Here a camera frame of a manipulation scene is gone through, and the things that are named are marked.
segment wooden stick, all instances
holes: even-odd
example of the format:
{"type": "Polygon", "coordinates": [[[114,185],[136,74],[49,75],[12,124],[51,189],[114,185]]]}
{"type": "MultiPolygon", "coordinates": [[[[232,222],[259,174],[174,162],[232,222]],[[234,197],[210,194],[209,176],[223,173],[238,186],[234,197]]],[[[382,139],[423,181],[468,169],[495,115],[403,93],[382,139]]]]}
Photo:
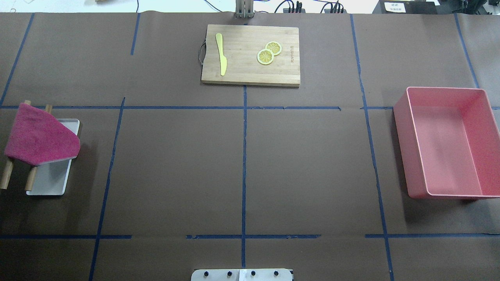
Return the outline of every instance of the wooden stick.
{"type": "MultiPolygon", "coordinates": [[[[47,104],[45,106],[45,111],[48,113],[51,113],[52,112],[52,105],[47,104]]],[[[38,171],[38,166],[31,166],[31,170],[29,170],[28,180],[26,181],[26,188],[24,190],[32,191],[33,184],[35,183],[35,177],[37,176],[37,171],[38,171]]]]}
{"type": "Polygon", "coordinates": [[[12,168],[14,167],[14,160],[7,158],[7,163],[5,163],[5,168],[3,169],[3,175],[1,177],[0,187],[3,190],[7,189],[9,186],[9,181],[11,180],[12,168]]]}

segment black cable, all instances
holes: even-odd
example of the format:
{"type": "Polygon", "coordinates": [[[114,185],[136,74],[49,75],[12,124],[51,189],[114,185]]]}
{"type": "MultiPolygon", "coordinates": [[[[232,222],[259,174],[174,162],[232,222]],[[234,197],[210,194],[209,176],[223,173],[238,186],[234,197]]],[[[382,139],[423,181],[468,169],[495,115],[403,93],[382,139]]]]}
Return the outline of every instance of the black cable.
{"type": "Polygon", "coordinates": [[[344,13],[344,5],[342,5],[339,1],[337,1],[337,3],[338,3],[337,14],[343,14],[344,13]]]}
{"type": "Polygon", "coordinates": [[[213,9],[219,11],[219,12],[222,12],[221,10],[219,10],[218,8],[216,8],[214,5],[212,5],[212,3],[210,3],[208,0],[203,0],[205,1],[208,5],[210,5],[210,7],[212,7],[213,9]]]}
{"type": "Polygon", "coordinates": [[[325,7],[330,4],[330,10],[333,10],[334,9],[334,4],[332,2],[327,2],[326,4],[323,5],[323,7],[321,8],[321,11],[319,12],[320,14],[323,13],[323,10],[325,9],[325,7]]]}
{"type": "Polygon", "coordinates": [[[274,10],[274,13],[276,13],[278,11],[278,9],[280,8],[281,5],[283,5],[285,2],[288,3],[288,12],[290,13],[290,9],[295,9],[295,4],[292,0],[284,0],[283,2],[281,2],[277,7],[276,9],[274,10]]]}

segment blue tape line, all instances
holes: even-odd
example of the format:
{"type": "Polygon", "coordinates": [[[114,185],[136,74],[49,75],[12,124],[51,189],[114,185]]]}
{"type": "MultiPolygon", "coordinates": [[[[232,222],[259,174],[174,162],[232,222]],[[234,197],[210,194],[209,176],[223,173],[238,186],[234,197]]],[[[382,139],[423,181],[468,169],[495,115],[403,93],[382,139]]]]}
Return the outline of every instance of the blue tape line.
{"type": "MultiPolygon", "coordinates": [[[[37,109],[45,109],[45,106],[33,106],[34,108],[37,109]]],[[[19,108],[19,105],[4,105],[0,106],[0,109],[4,110],[16,110],[19,108]]],[[[84,105],[84,106],[66,106],[66,105],[59,105],[59,106],[54,106],[52,109],[55,110],[119,110],[120,106],[106,106],[106,105],[84,105]]]]}
{"type": "Polygon", "coordinates": [[[130,49],[130,55],[134,55],[134,49],[136,48],[137,31],[139,30],[139,20],[141,19],[141,13],[137,13],[137,19],[135,20],[135,31],[133,33],[132,48],[130,49]]]}
{"type": "Polygon", "coordinates": [[[152,106],[135,106],[129,105],[124,106],[123,109],[126,110],[242,110],[243,106],[162,106],[162,105],[152,105],[152,106]]]}
{"type": "Polygon", "coordinates": [[[107,106],[107,105],[83,105],[83,106],[67,106],[59,105],[54,106],[56,110],[119,110],[120,106],[107,106]]]}
{"type": "Polygon", "coordinates": [[[321,234],[251,234],[247,239],[316,239],[321,234]]]}
{"type": "Polygon", "coordinates": [[[248,106],[249,110],[338,110],[338,106],[248,106]]]}
{"type": "Polygon", "coordinates": [[[101,235],[100,239],[132,239],[132,235],[101,235]]]}
{"type": "Polygon", "coordinates": [[[476,78],[476,73],[474,72],[474,68],[472,67],[471,59],[469,58],[469,52],[467,52],[467,47],[466,47],[466,43],[464,41],[464,37],[462,36],[462,29],[460,28],[459,17],[456,13],[454,13],[453,15],[455,16],[456,29],[458,30],[458,36],[460,37],[460,42],[462,43],[463,52],[465,54],[465,58],[467,59],[470,73],[472,74],[472,78],[474,79],[475,87],[479,88],[478,79],[476,78]]]}
{"type": "Polygon", "coordinates": [[[239,234],[186,235],[186,239],[241,239],[239,234]]]}
{"type": "MultiPolygon", "coordinates": [[[[44,109],[44,105],[34,106],[38,109],[44,109]]],[[[3,105],[0,109],[16,110],[18,105],[3,105]]],[[[121,106],[115,105],[57,105],[53,109],[57,110],[119,110],[121,106]]],[[[243,106],[188,106],[188,105],[127,105],[124,110],[243,110],[243,106]]],[[[247,110],[338,110],[338,106],[247,106],[247,110]]]]}
{"type": "Polygon", "coordinates": [[[474,238],[500,237],[500,233],[408,233],[408,234],[366,234],[364,237],[373,238],[474,238]]]}
{"type": "MultiPolygon", "coordinates": [[[[96,235],[3,234],[0,239],[96,239],[96,235]]],[[[101,239],[132,239],[132,235],[103,235],[101,239]]]]}
{"type": "Polygon", "coordinates": [[[243,85],[243,174],[241,182],[241,268],[246,262],[247,235],[247,86],[243,85]]]}
{"type": "MultiPolygon", "coordinates": [[[[241,239],[240,234],[186,235],[186,239],[241,239]]],[[[245,239],[316,239],[321,234],[246,234],[245,239]]]]}
{"type": "Polygon", "coordinates": [[[386,215],[384,214],[384,203],[382,202],[382,192],[380,190],[379,171],[377,169],[377,160],[375,158],[375,148],[374,148],[374,142],[373,142],[373,138],[372,138],[372,129],[370,128],[370,118],[368,115],[367,97],[365,95],[365,87],[363,86],[363,80],[361,78],[360,54],[358,51],[358,42],[356,41],[356,30],[355,30],[355,26],[354,26],[354,17],[352,14],[350,14],[349,16],[350,16],[350,26],[352,29],[352,40],[354,43],[354,52],[356,54],[357,74],[359,77],[359,87],[361,88],[361,94],[362,94],[362,99],[363,99],[364,118],[366,119],[366,129],[368,130],[368,141],[370,143],[371,161],[373,163],[373,169],[375,170],[376,189],[377,189],[377,193],[378,193],[378,208],[380,209],[380,219],[382,221],[382,230],[383,230],[384,240],[385,240],[385,254],[387,256],[389,277],[390,277],[391,281],[394,281],[393,261],[391,258],[391,249],[389,247],[389,239],[387,237],[386,215]]]}
{"type": "Polygon", "coordinates": [[[11,84],[12,76],[14,75],[14,71],[16,70],[16,66],[18,65],[19,57],[21,56],[21,51],[26,42],[26,38],[28,37],[28,33],[30,32],[31,24],[33,23],[33,18],[35,17],[35,13],[31,14],[29,18],[28,26],[26,27],[26,31],[24,32],[24,37],[22,38],[21,45],[19,46],[19,50],[17,50],[17,55],[15,56],[14,63],[12,64],[12,68],[10,69],[10,74],[7,78],[7,83],[5,84],[5,88],[3,89],[3,94],[0,99],[0,106],[4,104],[5,96],[7,95],[7,91],[9,90],[9,85],[11,84]]]}
{"type": "Polygon", "coordinates": [[[117,150],[118,134],[120,133],[120,126],[122,124],[122,117],[124,113],[125,98],[121,100],[120,113],[118,116],[118,123],[116,124],[116,132],[114,133],[113,150],[111,153],[111,160],[109,161],[109,169],[107,171],[106,188],[104,189],[104,197],[102,199],[102,207],[100,210],[99,225],[97,226],[97,236],[95,238],[94,252],[92,255],[92,264],[90,266],[90,274],[88,275],[88,281],[92,281],[94,278],[94,270],[96,268],[97,253],[99,250],[99,241],[101,239],[101,231],[103,229],[104,213],[106,210],[106,202],[108,200],[108,193],[110,190],[111,183],[111,172],[113,171],[113,164],[115,162],[115,154],[117,150]]]}
{"type": "Polygon", "coordinates": [[[0,239],[95,239],[95,235],[0,235],[0,239]]]}
{"type": "Polygon", "coordinates": [[[367,106],[367,110],[393,110],[392,106],[367,106]]]}

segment pink box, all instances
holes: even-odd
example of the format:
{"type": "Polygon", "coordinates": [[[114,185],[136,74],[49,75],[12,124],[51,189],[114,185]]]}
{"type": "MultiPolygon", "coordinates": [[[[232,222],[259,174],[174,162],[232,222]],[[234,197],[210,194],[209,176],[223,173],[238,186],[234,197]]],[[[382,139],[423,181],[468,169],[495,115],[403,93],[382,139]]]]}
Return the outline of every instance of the pink box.
{"type": "Polygon", "coordinates": [[[500,133],[483,89],[408,87],[394,116],[410,197],[500,197],[500,133]]]}

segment label sticker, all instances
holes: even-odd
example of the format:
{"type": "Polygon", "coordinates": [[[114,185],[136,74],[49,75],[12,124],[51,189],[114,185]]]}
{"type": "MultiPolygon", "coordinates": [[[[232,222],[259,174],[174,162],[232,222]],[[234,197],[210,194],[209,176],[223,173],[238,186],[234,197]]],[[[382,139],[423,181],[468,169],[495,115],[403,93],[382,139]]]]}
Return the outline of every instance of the label sticker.
{"type": "Polygon", "coordinates": [[[389,3],[389,2],[384,2],[383,4],[385,5],[385,10],[387,12],[406,13],[405,4],[404,3],[389,3]]]}

